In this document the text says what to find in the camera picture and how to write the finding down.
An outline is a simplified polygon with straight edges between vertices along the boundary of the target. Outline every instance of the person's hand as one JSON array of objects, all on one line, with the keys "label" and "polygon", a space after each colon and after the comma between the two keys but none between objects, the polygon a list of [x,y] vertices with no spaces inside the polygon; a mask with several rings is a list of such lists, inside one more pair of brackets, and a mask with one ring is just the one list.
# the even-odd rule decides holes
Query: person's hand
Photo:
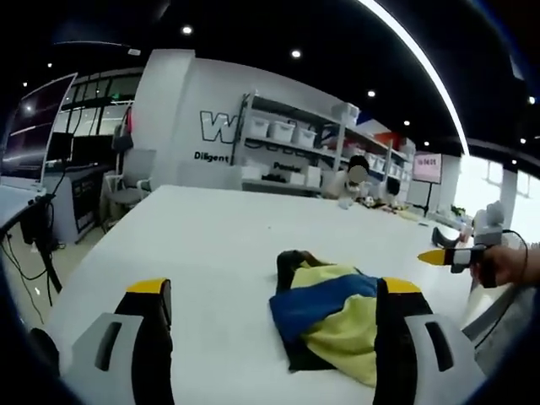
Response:
[{"label": "person's hand", "polygon": [[495,271],[495,282],[499,285],[508,283],[521,283],[526,281],[523,273],[525,266],[525,251],[510,249],[506,246],[490,247],[483,254],[483,261],[471,266],[472,276],[480,281],[482,265],[491,262]]}]

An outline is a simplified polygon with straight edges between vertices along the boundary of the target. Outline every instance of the white table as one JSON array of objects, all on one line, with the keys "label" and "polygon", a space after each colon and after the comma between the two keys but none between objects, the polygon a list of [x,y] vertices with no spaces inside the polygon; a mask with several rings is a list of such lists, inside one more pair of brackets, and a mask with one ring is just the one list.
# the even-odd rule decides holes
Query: white table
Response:
[{"label": "white table", "polygon": [[287,371],[268,309],[276,257],[305,249],[373,276],[405,278],[434,312],[459,324],[471,278],[417,259],[430,248],[432,228],[359,205],[344,211],[335,201],[163,186],[83,259],[46,330],[65,364],[76,339],[114,311],[127,286],[167,277],[176,403],[371,403],[372,389],[335,370]]}]

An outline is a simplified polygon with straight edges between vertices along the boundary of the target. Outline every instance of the chair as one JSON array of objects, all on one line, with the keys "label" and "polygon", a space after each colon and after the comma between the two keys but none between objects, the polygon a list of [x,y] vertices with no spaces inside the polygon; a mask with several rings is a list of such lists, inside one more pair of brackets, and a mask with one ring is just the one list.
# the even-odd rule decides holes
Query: chair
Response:
[{"label": "chair", "polygon": [[181,161],[177,166],[176,185],[241,191],[242,168],[198,161]]},{"label": "chair", "polygon": [[124,156],[121,175],[106,175],[107,197],[114,203],[133,208],[151,191],[150,175],[155,150],[129,149]]}]

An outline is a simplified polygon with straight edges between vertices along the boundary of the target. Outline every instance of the person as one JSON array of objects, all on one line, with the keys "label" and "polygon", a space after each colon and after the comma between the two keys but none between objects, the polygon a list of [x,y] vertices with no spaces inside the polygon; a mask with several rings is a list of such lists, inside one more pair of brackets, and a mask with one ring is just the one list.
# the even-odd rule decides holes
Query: person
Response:
[{"label": "person", "polygon": [[537,402],[538,383],[534,370],[540,364],[540,249],[493,246],[484,255],[483,262],[471,266],[472,276],[479,280],[483,263],[490,262],[498,286],[513,283],[531,287],[534,292],[532,316],[495,371],[466,404]]},{"label": "person", "polygon": [[327,185],[322,196],[338,200],[350,197],[353,201],[358,198],[360,186],[367,180],[370,164],[362,155],[353,156],[348,162],[347,170],[340,170]]}]

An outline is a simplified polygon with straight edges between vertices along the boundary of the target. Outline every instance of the wall sign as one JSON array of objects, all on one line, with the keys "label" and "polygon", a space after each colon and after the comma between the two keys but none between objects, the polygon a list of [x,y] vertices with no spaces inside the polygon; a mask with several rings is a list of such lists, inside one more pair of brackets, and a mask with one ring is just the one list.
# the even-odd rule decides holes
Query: wall sign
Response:
[{"label": "wall sign", "polygon": [[442,154],[416,154],[413,163],[413,180],[440,184]]}]

